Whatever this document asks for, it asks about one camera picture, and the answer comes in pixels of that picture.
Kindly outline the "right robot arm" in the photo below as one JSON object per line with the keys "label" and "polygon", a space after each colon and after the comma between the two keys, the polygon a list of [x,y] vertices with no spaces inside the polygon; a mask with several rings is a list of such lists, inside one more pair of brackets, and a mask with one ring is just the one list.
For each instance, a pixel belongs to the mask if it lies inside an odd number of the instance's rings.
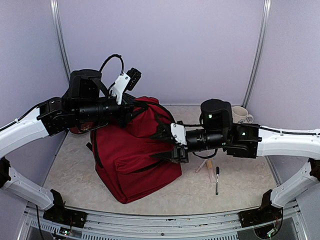
{"label": "right robot arm", "polygon": [[232,106],[227,101],[209,99],[200,105],[200,129],[186,130],[182,122],[162,123],[161,140],[173,144],[167,152],[153,158],[173,163],[187,163],[188,153],[222,149],[236,158],[265,156],[307,158],[303,167],[280,186],[263,194],[256,218],[266,222],[277,209],[320,182],[320,131],[269,128],[253,123],[234,123]]}

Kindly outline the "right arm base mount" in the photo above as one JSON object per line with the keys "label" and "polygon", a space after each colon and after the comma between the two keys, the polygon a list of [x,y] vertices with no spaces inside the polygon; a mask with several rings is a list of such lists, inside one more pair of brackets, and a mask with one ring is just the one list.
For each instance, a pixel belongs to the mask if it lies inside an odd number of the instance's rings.
{"label": "right arm base mount", "polygon": [[241,211],[238,213],[242,228],[260,225],[281,219],[283,216],[282,208],[260,210],[259,208]]}

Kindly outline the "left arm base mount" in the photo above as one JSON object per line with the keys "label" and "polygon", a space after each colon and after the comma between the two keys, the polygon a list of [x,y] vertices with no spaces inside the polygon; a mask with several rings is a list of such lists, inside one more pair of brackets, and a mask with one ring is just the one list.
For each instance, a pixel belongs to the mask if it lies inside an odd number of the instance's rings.
{"label": "left arm base mount", "polygon": [[43,218],[54,223],[83,229],[87,213],[69,208],[52,207],[44,211]]}

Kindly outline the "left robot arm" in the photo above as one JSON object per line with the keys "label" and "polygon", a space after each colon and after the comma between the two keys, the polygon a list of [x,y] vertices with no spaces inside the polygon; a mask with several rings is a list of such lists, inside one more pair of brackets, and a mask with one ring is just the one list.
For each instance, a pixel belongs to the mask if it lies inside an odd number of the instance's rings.
{"label": "left robot arm", "polygon": [[131,91],[141,72],[131,68],[121,73],[111,88],[101,81],[102,73],[93,69],[73,71],[69,88],[62,97],[53,97],[28,110],[0,129],[0,188],[34,203],[52,222],[83,227],[87,214],[65,207],[61,194],[47,190],[20,175],[5,156],[38,139],[54,136],[67,129],[92,124],[93,130],[116,122],[125,127],[133,117]]}

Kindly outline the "red backpack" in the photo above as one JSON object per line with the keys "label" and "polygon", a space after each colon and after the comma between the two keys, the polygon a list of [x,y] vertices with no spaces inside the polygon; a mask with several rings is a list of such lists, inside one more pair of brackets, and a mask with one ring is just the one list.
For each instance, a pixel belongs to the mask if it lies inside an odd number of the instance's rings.
{"label": "red backpack", "polygon": [[179,163],[153,156],[173,150],[172,144],[160,140],[161,124],[173,123],[172,114],[154,97],[136,101],[147,107],[135,107],[126,127],[109,123],[93,130],[86,145],[93,153],[98,176],[122,204],[144,198],[182,175]]}

